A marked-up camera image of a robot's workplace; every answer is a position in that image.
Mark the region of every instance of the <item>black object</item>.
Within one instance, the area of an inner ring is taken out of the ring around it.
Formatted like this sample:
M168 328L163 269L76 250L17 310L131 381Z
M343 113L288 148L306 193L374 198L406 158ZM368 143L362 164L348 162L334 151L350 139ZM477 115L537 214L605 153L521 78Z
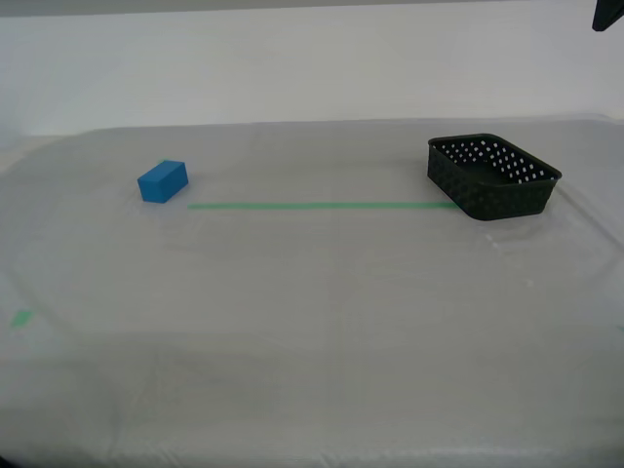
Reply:
M542 213L562 177L489 134L430 139L427 175L467 215L483 221Z
M624 0L598 0L593 28L605 31L624 16Z

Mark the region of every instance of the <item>green tape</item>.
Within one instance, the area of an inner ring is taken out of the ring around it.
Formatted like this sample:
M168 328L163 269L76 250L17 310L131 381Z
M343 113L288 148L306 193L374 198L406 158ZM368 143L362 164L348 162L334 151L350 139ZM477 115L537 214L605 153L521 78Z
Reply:
M459 208L453 202L191 203L189 210L433 210Z
M11 321L11 328L18 329L20 327L25 326L30 319L34 316L34 312L32 310L21 309L19 310L13 320Z

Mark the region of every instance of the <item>plastic sheet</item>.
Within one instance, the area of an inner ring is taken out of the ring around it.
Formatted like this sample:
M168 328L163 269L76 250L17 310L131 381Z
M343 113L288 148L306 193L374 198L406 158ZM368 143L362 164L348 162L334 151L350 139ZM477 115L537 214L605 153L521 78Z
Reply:
M544 214L187 208L444 202L427 139L475 132L564 173ZM620 124L568 119L114 129L39 148L0 179L0 453L621 466L623 147ZM189 185L145 204L136 179L165 158Z

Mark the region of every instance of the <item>green tape piece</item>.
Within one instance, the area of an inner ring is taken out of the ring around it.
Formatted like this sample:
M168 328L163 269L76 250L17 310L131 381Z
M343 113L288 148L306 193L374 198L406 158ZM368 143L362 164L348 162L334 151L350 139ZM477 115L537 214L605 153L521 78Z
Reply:
M25 326L28 322L30 322L30 319L32 319L34 315L35 314L34 312L32 312L32 310L19 310L11 321L11 328L18 329Z
M453 202L191 203L189 210L431 210L459 208Z

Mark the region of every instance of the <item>blue block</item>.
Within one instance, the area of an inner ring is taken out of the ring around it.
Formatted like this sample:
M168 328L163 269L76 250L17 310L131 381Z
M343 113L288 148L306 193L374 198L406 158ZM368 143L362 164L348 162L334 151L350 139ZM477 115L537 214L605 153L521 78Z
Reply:
M163 161L138 178L140 196L154 203L165 203L187 183L186 166L178 161Z

